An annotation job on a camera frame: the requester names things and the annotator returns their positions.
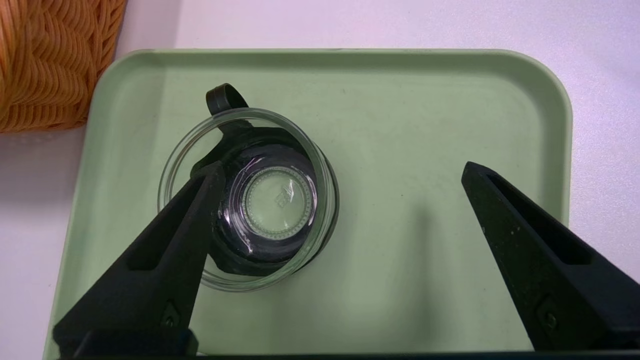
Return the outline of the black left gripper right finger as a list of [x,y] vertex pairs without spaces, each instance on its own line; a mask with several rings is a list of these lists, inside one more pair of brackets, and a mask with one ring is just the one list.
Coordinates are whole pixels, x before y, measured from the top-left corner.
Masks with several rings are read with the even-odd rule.
[[633,278],[489,167],[461,183],[534,350],[639,349]]

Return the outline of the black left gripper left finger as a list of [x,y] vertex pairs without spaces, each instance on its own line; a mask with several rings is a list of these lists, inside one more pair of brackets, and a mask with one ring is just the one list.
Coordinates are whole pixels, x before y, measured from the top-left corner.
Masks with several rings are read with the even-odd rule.
[[203,167],[55,324],[61,351],[196,351],[189,325],[226,174]]

